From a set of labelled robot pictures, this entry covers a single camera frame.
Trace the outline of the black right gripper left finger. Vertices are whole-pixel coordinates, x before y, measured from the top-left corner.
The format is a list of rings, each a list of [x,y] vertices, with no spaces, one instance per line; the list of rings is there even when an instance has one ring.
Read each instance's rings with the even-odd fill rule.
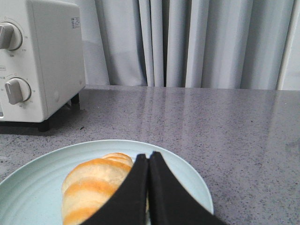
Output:
[[[139,154],[112,197],[83,225],[144,225],[148,185],[148,159]]]

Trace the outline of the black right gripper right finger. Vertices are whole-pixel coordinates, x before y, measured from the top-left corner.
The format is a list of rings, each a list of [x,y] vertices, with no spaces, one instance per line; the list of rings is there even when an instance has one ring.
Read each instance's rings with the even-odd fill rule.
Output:
[[[180,184],[159,152],[149,159],[149,207],[153,225],[224,225]]]

